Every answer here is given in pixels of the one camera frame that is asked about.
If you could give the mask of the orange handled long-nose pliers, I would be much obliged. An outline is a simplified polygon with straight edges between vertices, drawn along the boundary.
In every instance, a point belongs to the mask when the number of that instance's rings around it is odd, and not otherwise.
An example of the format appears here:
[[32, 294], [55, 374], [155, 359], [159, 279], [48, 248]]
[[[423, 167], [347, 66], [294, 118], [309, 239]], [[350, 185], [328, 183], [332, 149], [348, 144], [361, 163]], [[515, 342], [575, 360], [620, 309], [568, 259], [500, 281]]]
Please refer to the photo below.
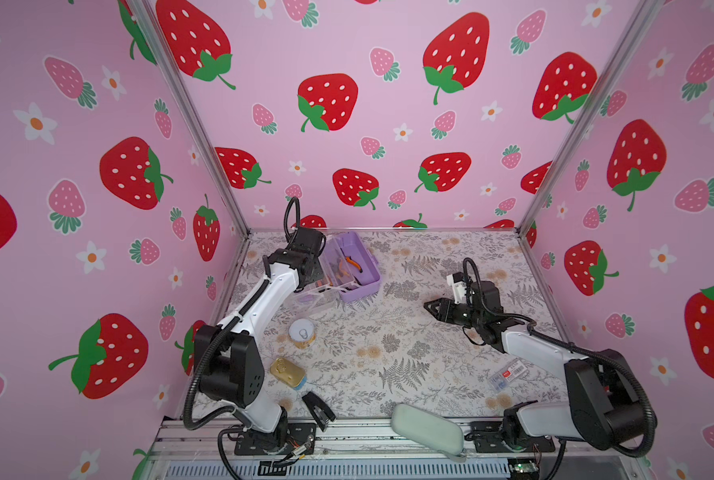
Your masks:
[[342, 283], [360, 283], [360, 275], [364, 273], [363, 267], [350, 256], [340, 259], [336, 268], [336, 277]]

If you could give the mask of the purple plastic tool box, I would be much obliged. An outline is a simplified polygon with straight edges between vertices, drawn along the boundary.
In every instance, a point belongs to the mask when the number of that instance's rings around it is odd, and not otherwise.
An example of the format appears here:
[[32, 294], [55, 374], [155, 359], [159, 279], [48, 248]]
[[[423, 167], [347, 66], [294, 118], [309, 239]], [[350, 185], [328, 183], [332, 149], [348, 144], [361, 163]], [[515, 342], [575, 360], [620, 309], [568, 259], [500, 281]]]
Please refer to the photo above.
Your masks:
[[313, 315], [380, 290], [378, 261], [356, 232], [330, 235], [319, 262], [320, 278], [284, 303], [296, 314]]

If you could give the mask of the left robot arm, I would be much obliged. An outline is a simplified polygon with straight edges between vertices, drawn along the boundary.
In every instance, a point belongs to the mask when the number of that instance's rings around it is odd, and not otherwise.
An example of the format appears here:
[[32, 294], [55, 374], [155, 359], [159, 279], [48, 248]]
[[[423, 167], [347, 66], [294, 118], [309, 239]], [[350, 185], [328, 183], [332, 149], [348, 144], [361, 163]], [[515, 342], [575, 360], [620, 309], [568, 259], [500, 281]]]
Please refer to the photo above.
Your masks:
[[260, 337], [288, 297], [322, 277], [325, 234], [299, 227], [287, 245], [262, 258], [260, 280], [239, 306], [215, 326], [194, 334], [194, 370], [183, 422], [190, 431], [230, 414], [249, 430], [274, 438], [287, 431], [287, 413], [263, 391]]

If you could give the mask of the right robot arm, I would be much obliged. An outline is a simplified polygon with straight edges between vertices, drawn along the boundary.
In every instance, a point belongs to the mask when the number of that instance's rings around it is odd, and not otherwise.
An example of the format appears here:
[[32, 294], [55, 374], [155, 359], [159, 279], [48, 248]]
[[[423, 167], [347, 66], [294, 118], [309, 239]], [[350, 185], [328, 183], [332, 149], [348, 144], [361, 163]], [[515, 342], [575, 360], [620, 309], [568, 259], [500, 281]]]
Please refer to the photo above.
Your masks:
[[566, 386], [564, 402], [529, 401], [506, 409], [500, 427], [506, 445], [521, 449], [533, 439], [554, 437], [632, 458], [650, 452], [657, 415], [620, 352], [591, 351], [553, 338], [538, 331], [533, 319], [506, 312], [493, 283], [460, 275], [450, 279], [452, 298], [424, 304], [435, 320], [475, 331], [476, 345], [538, 366]]

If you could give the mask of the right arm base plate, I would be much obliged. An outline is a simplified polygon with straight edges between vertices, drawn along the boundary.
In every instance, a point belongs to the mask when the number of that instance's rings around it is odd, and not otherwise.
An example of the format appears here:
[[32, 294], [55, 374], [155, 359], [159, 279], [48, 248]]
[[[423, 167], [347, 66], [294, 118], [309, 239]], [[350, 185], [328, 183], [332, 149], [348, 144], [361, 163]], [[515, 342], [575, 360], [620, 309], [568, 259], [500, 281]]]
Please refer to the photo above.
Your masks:
[[478, 453], [551, 453], [554, 441], [545, 436], [530, 437], [507, 430], [499, 421], [475, 421], [464, 436], [474, 444]]

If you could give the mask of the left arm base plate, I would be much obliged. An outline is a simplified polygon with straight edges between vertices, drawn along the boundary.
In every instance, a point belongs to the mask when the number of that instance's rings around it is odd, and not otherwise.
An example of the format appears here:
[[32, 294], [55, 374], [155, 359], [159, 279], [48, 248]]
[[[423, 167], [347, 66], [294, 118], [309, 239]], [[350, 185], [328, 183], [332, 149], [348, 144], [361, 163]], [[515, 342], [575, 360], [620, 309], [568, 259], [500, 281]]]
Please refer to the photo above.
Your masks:
[[314, 452], [318, 426], [311, 422], [293, 422], [283, 431], [278, 428], [273, 433], [247, 430], [236, 435], [234, 454], [236, 456], [286, 456], [304, 447], [302, 454]]

